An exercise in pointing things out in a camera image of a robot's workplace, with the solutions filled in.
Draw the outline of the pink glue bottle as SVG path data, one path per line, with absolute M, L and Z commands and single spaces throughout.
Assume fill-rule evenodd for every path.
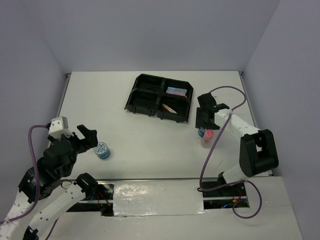
M 203 137 L 200 141 L 201 146 L 204 148 L 207 148 L 210 145 L 213 138 L 214 138 L 214 131 L 212 129 L 207 129 L 204 132 Z

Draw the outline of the purple glue stick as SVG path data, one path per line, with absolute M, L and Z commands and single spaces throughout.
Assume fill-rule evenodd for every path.
M 186 93 L 185 92 L 167 90 L 166 93 L 167 94 L 171 94 L 171 95 L 186 97 Z

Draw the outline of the blue glue stick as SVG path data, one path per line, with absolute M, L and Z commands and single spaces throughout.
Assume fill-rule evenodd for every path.
M 187 89 L 177 88 L 177 87 L 168 87 L 167 90 L 171 92 L 181 92 L 181 93 L 186 93 L 188 91 Z

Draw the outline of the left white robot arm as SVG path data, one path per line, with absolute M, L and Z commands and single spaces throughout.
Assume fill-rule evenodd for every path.
M 77 129 L 84 138 L 80 139 L 62 120 L 53 120 L 44 125 L 48 129 L 50 145 L 36 160 L 32 142 L 35 128 L 36 125 L 28 131 L 33 166 L 25 172 L 15 201 L 6 219 L 0 223 L 2 240 L 37 240 L 75 203 L 82 199 L 91 200 L 98 193 L 98 182 L 90 174 L 82 173 L 56 200 L 46 203 L 62 179 L 71 175 L 77 156 L 98 145 L 98 134 L 95 129 L 90 130 L 81 124 Z

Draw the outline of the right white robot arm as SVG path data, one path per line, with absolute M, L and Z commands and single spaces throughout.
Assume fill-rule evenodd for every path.
M 245 95 L 243 97 L 244 100 L 232 108 L 224 103 L 218 104 L 210 92 L 197 98 L 199 107 L 196 109 L 195 126 L 207 130 L 220 130 L 200 173 L 198 190 L 201 192 L 218 190 L 221 195 L 228 196 L 235 190 L 236 184 L 243 183 L 251 177 L 271 171 L 279 166 L 273 133 L 269 129 L 261 130 L 234 114 L 234 110 L 246 103 L 247 97 Z M 203 176 L 206 167 L 225 131 L 239 141 L 238 162 L 218 175 L 217 186 L 204 188 Z

